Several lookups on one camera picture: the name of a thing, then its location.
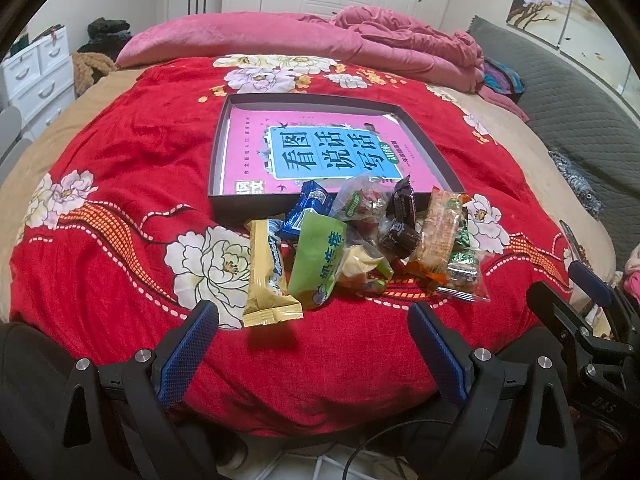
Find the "gold wafer snack packet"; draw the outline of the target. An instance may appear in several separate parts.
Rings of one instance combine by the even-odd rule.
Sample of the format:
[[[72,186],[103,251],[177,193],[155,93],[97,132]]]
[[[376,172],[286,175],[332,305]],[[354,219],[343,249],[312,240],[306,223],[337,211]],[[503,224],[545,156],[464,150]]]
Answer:
[[[288,292],[280,221],[252,220],[250,231],[250,284],[242,323],[245,328],[268,326],[304,317],[302,304]]]

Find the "black clothes pile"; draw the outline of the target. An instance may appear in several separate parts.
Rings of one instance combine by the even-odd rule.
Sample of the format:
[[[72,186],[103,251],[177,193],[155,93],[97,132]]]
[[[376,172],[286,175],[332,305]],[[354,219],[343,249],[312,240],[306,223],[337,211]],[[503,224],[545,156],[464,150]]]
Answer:
[[[89,40],[77,49],[79,53],[101,53],[113,62],[132,39],[130,24],[125,20],[97,18],[87,26]]]

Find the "white drawer cabinet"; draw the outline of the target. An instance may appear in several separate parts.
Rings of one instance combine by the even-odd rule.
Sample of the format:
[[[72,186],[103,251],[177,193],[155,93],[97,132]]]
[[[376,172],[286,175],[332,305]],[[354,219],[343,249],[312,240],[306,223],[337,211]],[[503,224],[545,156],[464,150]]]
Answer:
[[[1,63],[1,108],[21,114],[21,135],[38,139],[76,99],[65,26],[54,26]]]

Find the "green egg roll packet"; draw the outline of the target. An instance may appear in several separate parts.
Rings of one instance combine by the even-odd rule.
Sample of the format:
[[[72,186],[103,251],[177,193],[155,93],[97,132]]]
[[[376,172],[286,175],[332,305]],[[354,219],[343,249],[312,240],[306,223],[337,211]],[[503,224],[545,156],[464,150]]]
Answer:
[[[331,296],[346,242],[346,223],[322,214],[306,214],[296,248],[288,291],[305,310],[321,307]]]

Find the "clear red candy packet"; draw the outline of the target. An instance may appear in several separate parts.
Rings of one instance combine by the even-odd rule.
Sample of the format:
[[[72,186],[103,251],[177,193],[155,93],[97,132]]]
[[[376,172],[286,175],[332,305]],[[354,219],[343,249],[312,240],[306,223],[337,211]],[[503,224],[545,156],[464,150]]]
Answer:
[[[345,181],[334,198],[330,216],[373,229],[386,216],[392,192],[384,179],[368,172],[360,174]]]

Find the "dark brown chocolate packet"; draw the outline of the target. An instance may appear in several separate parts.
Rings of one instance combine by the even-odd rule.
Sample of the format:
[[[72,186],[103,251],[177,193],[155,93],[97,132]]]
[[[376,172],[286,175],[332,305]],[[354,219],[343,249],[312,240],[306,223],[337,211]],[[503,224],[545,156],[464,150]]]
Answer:
[[[395,257],[409,258],[420,242],[416,230],[416,201],[410,178],[395,184],[386,216],[378,224],[378,246]]]

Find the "blue cookie snack packet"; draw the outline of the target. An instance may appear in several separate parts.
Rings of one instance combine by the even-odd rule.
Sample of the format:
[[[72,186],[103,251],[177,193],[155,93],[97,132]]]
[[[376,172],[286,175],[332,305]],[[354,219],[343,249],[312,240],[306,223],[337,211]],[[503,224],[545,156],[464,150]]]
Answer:
[[[306,214],[323,214],[331,211],[334,197],[316,181],[306,181],[302,185],[298,200],[285,215],[279,231],[285,240],[297,240]]]

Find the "blue purple clothes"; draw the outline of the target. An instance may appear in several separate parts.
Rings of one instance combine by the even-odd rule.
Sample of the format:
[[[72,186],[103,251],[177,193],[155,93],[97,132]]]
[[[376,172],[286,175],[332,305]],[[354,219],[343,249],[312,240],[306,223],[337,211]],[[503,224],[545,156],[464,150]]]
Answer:
[[[524,80],[515,70],[491,58],[484,59],[484,84],[515,104],[526,90]]]

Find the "pink quilt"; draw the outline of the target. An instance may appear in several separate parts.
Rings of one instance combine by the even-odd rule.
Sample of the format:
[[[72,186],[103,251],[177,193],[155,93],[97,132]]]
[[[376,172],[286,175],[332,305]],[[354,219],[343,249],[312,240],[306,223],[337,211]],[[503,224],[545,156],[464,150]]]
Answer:
[[[329,21],[312,14],[194,14],[155,25],[126,43],[121,68],[223,54],[306,54],[477,93],[523,122],[528,116],[484,84],[484,54],[463,30],[446,32],[378,6],[348,6]]]

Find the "green pea snack packet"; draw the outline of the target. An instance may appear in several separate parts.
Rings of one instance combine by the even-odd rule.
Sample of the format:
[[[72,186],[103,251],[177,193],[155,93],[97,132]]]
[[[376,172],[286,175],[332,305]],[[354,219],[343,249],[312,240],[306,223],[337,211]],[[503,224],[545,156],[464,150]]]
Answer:
[[[476,272],[480,268],[480,258],[476,249],[472,247],[471,235],[468,229],[468,212],[461,200],[452,198],[448,200],[447,207],[457,217],[456,234],[454,234],[454,246],[452,246],[447,270],[466,273]]]

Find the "pink Chinese picture book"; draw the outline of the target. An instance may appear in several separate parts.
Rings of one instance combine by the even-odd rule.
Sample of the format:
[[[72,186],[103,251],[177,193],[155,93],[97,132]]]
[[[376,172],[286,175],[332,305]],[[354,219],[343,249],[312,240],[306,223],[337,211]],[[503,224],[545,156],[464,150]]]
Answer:
[[[292,194],[309,180],[336,192],[368,172],[386,182],[410,178],[418,193],[446,188],[420,131],[395,114],[247,110],[224,120],[215,169],[221,195]]]

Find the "orange cracker packet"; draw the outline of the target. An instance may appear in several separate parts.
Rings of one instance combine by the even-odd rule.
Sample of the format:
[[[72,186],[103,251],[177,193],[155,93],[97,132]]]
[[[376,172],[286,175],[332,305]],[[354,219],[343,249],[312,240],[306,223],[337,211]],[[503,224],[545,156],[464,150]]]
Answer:
[[[439,280],[445,275],[468,196],[435,188],[420,232],[420,242],[409,258],[408,271]]]

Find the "grey patterned cloth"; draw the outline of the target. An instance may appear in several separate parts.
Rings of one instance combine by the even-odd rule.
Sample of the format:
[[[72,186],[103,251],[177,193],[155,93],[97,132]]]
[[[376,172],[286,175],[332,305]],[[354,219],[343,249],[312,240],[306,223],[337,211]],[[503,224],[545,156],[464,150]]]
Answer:
[[[572,189],[578,202],[591,217],[599,220],[602,214],[603,204],[587,178],[565,155],[556,151],[548,151],[548,154],[552,162],[554,162],[556,169]]]

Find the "floral wall painting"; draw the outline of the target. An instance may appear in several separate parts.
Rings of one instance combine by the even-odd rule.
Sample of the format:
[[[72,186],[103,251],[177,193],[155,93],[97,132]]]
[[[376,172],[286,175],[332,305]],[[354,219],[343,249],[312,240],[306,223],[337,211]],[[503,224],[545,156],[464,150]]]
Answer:
[[[639,76],[586,0],[512,0],[506,24],[550,44],[595,74],[638,112]]]

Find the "clear nut bar packet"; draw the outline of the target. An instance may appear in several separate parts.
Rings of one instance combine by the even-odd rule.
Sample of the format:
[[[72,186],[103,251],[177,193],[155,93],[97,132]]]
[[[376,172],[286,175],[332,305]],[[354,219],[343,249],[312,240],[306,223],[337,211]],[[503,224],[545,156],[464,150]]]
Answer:
[[[446,282],[435,289],[439,295],[466,302],[488,301],[489,295],[482,272],[486,252],[465,249],[451,254]]]

